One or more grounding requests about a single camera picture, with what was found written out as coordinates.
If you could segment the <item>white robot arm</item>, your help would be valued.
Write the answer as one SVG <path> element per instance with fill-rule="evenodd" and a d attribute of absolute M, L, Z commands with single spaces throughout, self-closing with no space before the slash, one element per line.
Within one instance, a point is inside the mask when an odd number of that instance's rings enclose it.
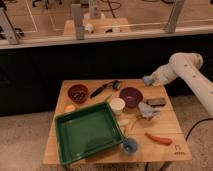
<path fill-rule="evenodd" d="M 202 65 L 203 58 L 198 53 L 175 53 L 152 73 L 151 79 L 153 85 L 166 85 L 180 77 L 213 117 L 213 82 L 200 73 Z"/>

